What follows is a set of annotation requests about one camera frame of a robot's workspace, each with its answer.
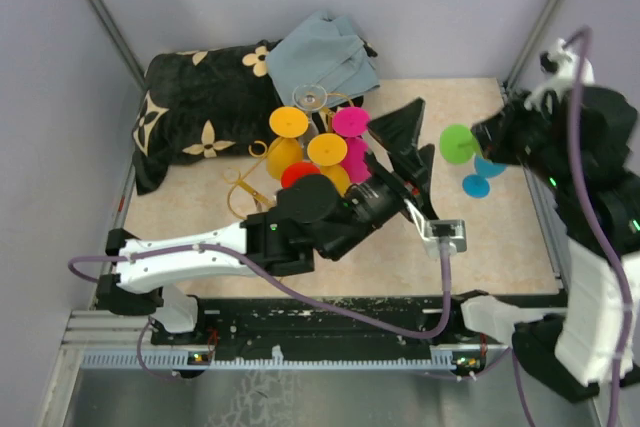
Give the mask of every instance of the green disc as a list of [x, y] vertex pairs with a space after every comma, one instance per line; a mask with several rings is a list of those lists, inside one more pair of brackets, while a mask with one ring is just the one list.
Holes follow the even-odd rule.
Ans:
[[480, 146], [469, 127], [452, 124], [440, 134], [440, 153], [451, 164], [464, 164], [480, 153]]

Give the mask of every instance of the folded blue cloth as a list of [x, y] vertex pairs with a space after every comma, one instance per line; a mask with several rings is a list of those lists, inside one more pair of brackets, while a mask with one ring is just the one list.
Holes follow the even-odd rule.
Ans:
[[[303, 84], [357, 97], [380, 86], [374, 66], [346, 16], [332, 19], [318, 11], [302, 22], [267, 56], [267, 71], [285, 104]], [[329, 97], [327, 106], [344, 99]]]

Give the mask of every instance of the pink disc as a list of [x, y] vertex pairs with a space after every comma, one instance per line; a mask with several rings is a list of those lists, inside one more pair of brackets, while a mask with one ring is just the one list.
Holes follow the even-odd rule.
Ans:
[[367, 130], [369, 113], [360, 107], [347, 107], [333, 116], [333, 130], [342, 137], [358, 137]]
[[369, 146], [358, 137], [348, 138], [346, 142], [347, 156], [340, 162], [340, 165], [349, 174], [351, 182], [359, 184], [371, 177], [367, 164], [364, 162], [364, 154], [369, 150]]

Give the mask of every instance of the table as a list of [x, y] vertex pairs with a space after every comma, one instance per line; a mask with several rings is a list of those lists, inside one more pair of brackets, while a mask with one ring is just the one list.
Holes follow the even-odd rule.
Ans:
[[[452, 123], [471, 125], [502, 106], [496, 79], [383, 80], [367, 94], [363, 107], [372, 117], [397, 109], [416, 97], [426, 101], [420, 145], [434, 143], [436, 158], [431, 193], [440, 218], [466, 222], [468, 251], [452, 258], [454, 293], [473, 289], [492, 294], [553, 294], [558, 292], [545, 241], [524, 171], [510, 167], [490, 179], [491, 192], [473, 199], [462, 190], [462, 179], [474, 172], [473, 162], [448, 164], [437, 151], [438, 139]], [[370, 138], [373, 150], [390, 168], [384, 149]], [[133, 194], [125, 229], [149, 240], [214, 230], [237, 219], [228, 211], [229, 185], [222, 178], [230, 167], [247, 170], [255, 159], [215, 158], [192, 166], [172, 166], [160, 188], [146, 196]], [[272, 196], [279, 187], [263, 167], [249, 183]], [[253, 200], [237, 189], [236, 210], [255, 212]], [[283, 282], [315, 297], [389, 297], [438, 295], [440, 267], [430, 260], [412, 224], [396, 216], [339, 262], [316, 256], [315, 272], [287, 277]], [[200, 297], [281, 297], [262, 279], [226, 277], [182, 282], [179, 287]]]

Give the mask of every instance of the gray floor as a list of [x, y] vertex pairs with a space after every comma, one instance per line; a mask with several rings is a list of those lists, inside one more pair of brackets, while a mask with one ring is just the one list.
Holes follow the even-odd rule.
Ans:
[[[525, 378], [536, 424], [593, 425]], [[507, 358], [477, 382], [408, 372], [207, 372], [163, 382], [142, 371], [82, 372], [65, 427], [526, 426]]]

